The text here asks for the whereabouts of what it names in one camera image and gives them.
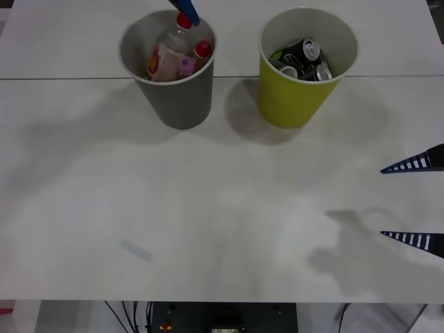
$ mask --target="white table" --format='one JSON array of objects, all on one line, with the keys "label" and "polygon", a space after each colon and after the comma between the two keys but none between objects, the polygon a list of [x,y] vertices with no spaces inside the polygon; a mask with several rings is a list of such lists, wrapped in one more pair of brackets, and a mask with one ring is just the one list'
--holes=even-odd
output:
[{"label": "white table", "polygon": [[0,299],[439,302],[442,173],[379,170],[444,142],[444,78],[345,78],[301,131],[216,78],[163,126],[131,80],[0,82]]},{"label": "white table", "polygon": [[[219,37],[215,76],[257,76],[257,38],[297,6],[336,13],[355,30],[355,76],[443,75],[444,50],[425,0],[196,0]],[[167,0],[15,0],[0,39],[0,78],[121,78],[124,28]]]}]

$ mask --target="black cable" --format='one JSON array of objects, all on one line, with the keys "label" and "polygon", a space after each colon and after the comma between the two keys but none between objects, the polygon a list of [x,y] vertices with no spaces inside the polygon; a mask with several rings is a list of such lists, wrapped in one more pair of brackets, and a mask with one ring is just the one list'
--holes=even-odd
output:
[{"label": "black cable", "polygon": [[149,308],[150,302],[146,302],[146,309],[145,309],[145,315],[146,315],[146,333],[150,333],[151,331],[151,324],[148,318],[148,308]]},{"label": "black cable", "polygon": [[134,302],[133,303],[133,323],[134,323],[134,328],[135,328],[136,333],[140,333],[139,332],[139,326],[138,326],[137,321],[136,321],[136,312],[137,312],[137,304],[138,303],[139,302]]},{"label": "black cable", "polygon": [[350,306],[350,303],[346,303],[344,305],[344,308],[343,308],[342,314],[341,314],[341,319],[339,320],[338,333],[341,333],[342,320],[344,319],[345,311],[346,311],[346,309],[348,309],[349,306]]},{"label": "black cable", "polygon": [[122,321],[120,320],[119,316],[116,315],[116,313],[114,312],[113,308],[111,308],[111,305],[108,304],[107,301],[105,301],[106,305],[110,308],[110,310],[112,311],[112,313],[114,314],[114,316],[117,318],[117,320],[119,321],[120,325],[122,325],[123,329],[125,330],[126,333],[130,333],[128,332],[128,330],[126,329],[125,325],[122,323]]},{"label": "black cable", "polygon": [[126,316],[126,320],[128,321],[128,324],[130,324],[131,330],[133,331],[133,333],[136,333],[136,331],[134,331],[134,326],[131,323],[130,317],[128,315],[128,312],[126,311],[126,306],[125,306],[125,302],[122,301],[122,305],[123,305],[123,310],[125,311],[125,316]]}]

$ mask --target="yellow cup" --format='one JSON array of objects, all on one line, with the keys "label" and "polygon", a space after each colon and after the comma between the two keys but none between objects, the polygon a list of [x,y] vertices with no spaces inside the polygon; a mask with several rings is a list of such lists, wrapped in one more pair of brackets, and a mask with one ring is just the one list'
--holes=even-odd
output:
[{"label": "yellow cup", "polygon": [[[332,80],[309,82],[290,78],[268,62],[273,52],[307,37],[321,45]],[[353,66],[358,49],[353,30],[323,10],[299,7],[274,16],[259,35],[262,114],[282,128],[304,126]]]}]

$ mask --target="gray cup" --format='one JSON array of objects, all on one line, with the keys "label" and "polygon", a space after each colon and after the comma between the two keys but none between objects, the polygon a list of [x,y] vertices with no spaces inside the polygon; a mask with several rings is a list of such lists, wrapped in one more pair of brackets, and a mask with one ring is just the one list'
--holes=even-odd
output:
[{"label": "gray cup", "polygon": [[188,129],[202,123],[210,113],[216,36],[207,22],[201,20],[199,36],[213,48],[208,63],[197,73],[173,82],[146,80],[146,64],[160,34],[176,21],[178,11],[163,10],[141,17],[123,33],[119,57],[123,67],[135,79],[140,90],[160,120],[172,128]]}]

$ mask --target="cup rim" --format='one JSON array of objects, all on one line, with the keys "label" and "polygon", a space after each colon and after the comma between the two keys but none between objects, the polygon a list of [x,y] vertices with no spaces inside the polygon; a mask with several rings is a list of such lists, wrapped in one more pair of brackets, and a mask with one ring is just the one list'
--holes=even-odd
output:
[{"label": "cup rim", "polygon": [[122,67],[126,70],[126,72],[127,72],[128,74],[131,75],[132,78],[134,78],[135,80],[137,80],[137,81],[139,81],[139,82],[141,82],[141,83],[145,83],[145,84],[148,84],[148,85],[157,85],[157,86],[178,85],[178,84],[185,83],[185,82],[187,82],[187,81],[189,81],[189,80],[192,80],[193,78],[199,76],[200,73],[204,72],[209,66],[211,66],[211,64],[214,62],[214,58],[215,58],[215,56],[216,56],[216,49],[217,49],[217,44],[218,44],[218,43],[217,43],[217,36],[216,36],[216,33],[214,32],[213,27],[212,27],[212,26],[211,26],[206,20],[201,19],[201,21],[204,21],[204,22],[208,25],[208,27],[210,28],[210,30],[213,32],[213,36],[214,36],[214,48],[213,48],[213,54],[212,54],[211,58],[207,61],[207,63],[205,64],[204,67],[202,67],[201,69],[199,69],[199,71],[197,71],[197,72],[194,73],[193,75],[188,76],[188,77],[186,77],[186,78],[183,78],[183,79],[181,79],[181,80],[176,80],[176,81],[171,81],[171,82],[155,82],[155,81],[151,81],[151,80],[146,80],[146,79],[144,79],[144,78],[141,78],[141,77],[135,75],[133,72],[131,72],[131,71],[127,68],[127,66],[125,65],[125,63],[123,62],[123,59],[122,59],[121,46],[122,46],[123,39],[125,38],[126,33],[130,30],[130,28],[132,28],[133,26],[135,26],[135,25],[136,25],[141,19],[144,19],[145,17],[150,16],[150,15],[152,15],[152,14],[155,13],[155,12],[176,12],[176,10],[156,10],[156,11],[151,12],[151,13],[145,15],[145,16],[139,17],[139,18],[136,19],[134,22],[132,22],[132,23],[130,23],[129,25],[127,25],[127,27],[125,28],[125,30],[124,30],[123,33],[121,34],[121,37],[120,37],[120,40],[119,40],[119,50],[118,50],[118,53],[119,53],[119,60],[120,60],[120,64],[122,65]]},{"label": "cup rim", "polygon": [[[262,35],[264,33],[265,28],[268,26],[268,23],[270,23],[270,21],[272,21],[273,19],[275,19],[276,17],[278,17],[279,15],[281,15],[281,14],[283,14],[285,12],[290,12],[290,11],[300,10],[300,9],[309,9],[309,10],[314,10],[314,11],[317,11],[317,12],[324,12],[326,14],[329,14],[329,15],[332,15],[332,16],[336,17],[338,20],[342,21],[350,29],[350,31],[353,34],[353,37],[355,38],[356,45],[357,45],[355,60],[353,60],[353,63],[348,67],[348,69],[345,72],[343,72],[341,75],[335,76],[332,80],[327,80],[327,81],[305,81],[305,80],[299,80],[298,78],[292,78],[290,76],[287,76],[287,75],[281,73],[280,71],[278,71],[272,64],[270,64],[270,62],[268,61],[268,58],[265,56],[264,51],[262,50]],[[283,77],[283,78],[285,78],[287,80],[290,80],[290,81],[293,81],[293,82],[296,82],[296,83],[306,84],[306,85],[326,85],[326,84],[333,83],[333,82],[341,80],[354,67],[354,65],[356,64],[356,60],[359,57],[359,41],[358,41],[358,39],[356,37],[356,33],[347,24],[347,22],[345,22],[341,17],[339,17],[336,14],[333,14],[333,13],[328,12],[328,11],[323,10],[323,9],[319,9],[319,8],[315,8],[315,7],[309,7],[309,6],[299,6],[299,7],[296,7],[296,8],[284,10],[283,12],[279,12],[277,14],[274,14],[272,17],[270,17],[267,20],[267,22],[262,26],[261,31],[259,32],[258,47],[259,47],[259,52],[260,52],[262,60],[266,63],[266,65],[268,67],[271,68],[272,71],[274,71],[276,74],[278,74],[279,76],[281,76],[281,77]]]}]

